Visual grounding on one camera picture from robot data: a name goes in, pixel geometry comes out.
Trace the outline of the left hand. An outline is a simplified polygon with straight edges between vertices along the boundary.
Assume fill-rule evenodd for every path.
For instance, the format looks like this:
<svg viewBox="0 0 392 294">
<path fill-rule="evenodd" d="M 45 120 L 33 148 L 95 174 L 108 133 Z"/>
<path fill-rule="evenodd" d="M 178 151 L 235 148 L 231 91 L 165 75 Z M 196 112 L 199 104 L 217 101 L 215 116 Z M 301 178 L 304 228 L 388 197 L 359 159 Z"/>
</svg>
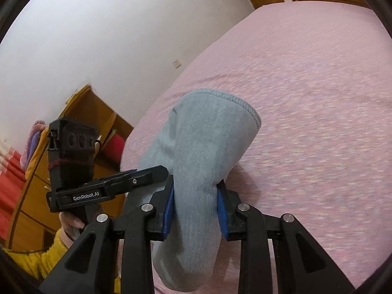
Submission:
<svg viewBox="0 0 392 294">
<path fill-rule="evenodd" d="M 64 244 L 73 244 L 83 232 L 85 223 L 69 212 L 60 212 L 61 240 Z"/>
</svg>

